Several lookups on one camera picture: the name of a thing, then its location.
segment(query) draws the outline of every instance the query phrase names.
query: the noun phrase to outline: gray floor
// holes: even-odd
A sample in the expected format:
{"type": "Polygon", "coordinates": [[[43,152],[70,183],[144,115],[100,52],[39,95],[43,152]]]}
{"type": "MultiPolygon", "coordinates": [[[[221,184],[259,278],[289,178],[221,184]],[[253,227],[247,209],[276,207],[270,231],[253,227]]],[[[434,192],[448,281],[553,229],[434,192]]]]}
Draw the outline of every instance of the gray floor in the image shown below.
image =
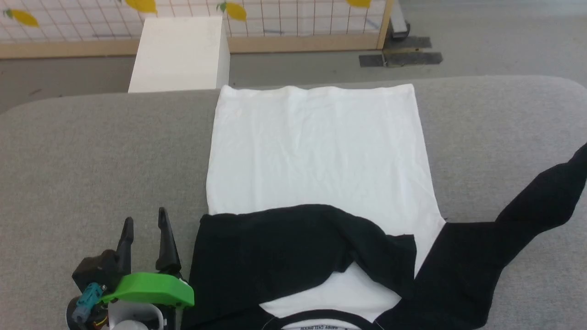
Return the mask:
{"type": "MultiPolygon", "coordinates": [[[[414,36],[440,65],[360,68],[368,52],[233,55],[238,87],[478,75],[550,75],[587,86],[587,2],[404,0],[414,36]]],[[[0,61],[0,112],[47,97],[125,92],[133,58],[0,61]]]]}

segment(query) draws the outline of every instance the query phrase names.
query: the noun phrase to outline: green bracket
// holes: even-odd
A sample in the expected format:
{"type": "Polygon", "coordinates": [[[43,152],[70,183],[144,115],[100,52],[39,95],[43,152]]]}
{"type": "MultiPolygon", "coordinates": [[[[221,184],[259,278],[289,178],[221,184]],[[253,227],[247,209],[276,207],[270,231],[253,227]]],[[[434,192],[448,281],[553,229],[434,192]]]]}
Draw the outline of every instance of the green bracket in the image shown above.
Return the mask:
{"type": "Polygon", "coordinates": [[[155,272],[135,272],[125,275],[116,291],[102,296],[108,304],[114,299],[172,306],[184,309],[194,306],[194,290],[175,276],[155,272]]]}

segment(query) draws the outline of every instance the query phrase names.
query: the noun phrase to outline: green leaf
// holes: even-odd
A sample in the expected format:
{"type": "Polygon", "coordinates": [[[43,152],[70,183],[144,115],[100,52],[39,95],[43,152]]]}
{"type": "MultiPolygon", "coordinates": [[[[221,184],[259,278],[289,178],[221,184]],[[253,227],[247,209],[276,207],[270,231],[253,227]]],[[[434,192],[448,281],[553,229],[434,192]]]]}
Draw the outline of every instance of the green leaf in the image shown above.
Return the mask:
{"type": "Polygon", "coordinates": [[[218,10],[218,8],[220,8],[220,11],[224,12],[226,10],[226,1],[224,1],[221,4],[216,5],[216,10],[218,10]]]}

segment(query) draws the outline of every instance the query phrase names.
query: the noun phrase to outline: gray table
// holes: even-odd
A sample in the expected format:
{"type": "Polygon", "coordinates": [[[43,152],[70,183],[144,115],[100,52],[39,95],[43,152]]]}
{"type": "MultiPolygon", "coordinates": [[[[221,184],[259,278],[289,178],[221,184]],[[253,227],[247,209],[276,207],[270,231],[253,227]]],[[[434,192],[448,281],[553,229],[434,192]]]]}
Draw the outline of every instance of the gray table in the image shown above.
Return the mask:
{"type": "MultiPolygon", "coordinates": [[[[564,79],[414,80],[438,204],[449,221],[492,221],[541,170],[587,142],[587,90],[564,79]]],[[[394,86],[372,82],[342,87],[394,86]]],[[[64,97],[0,115],[3,329],[64,328],[70,275],[115,248],[135,219],[133,270],[158,256],[157,208],[184,275],[198,219],[217,90],[64,97]]],[[[584,329],[587,203],[508,266],[485,329],[584,329]]]]}

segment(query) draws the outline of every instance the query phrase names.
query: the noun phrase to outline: yellow lemon decoration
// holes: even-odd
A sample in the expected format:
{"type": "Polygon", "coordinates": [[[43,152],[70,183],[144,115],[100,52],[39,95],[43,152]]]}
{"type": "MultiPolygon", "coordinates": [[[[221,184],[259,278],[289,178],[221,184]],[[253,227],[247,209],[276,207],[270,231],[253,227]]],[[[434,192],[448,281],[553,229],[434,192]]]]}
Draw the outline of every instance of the yellow lemon decoration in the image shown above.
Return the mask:
{"type": "Polygon", "coordinates": [[[6,9],[4,11],[4,16],[14,19],[22,25],[34,26],[36,28],[39,27],[39,22],[37,22],[33,15],[18,9],[6,9]]]}
{"type": "Polygon", "coordinates": [[[371,6],[371,0],[346,0],[353,7],[368,8],[371,6]]]}
{"type": "Polygon", "coordinates": [[[224,1],[221,4],[216,6],[216,10],[220,10],[222,12],[227,12],[228,16],[236,19],[237,21],[246,21],[247,20],[247,11],[239,4],[235,4],[234,2],[226,2],[224,1]]]}
{"type": "Polygon", "coordinates": [[[157,4],[155,0],[126,0],[126,4],[139,12],[157,13],[157,4]]]}

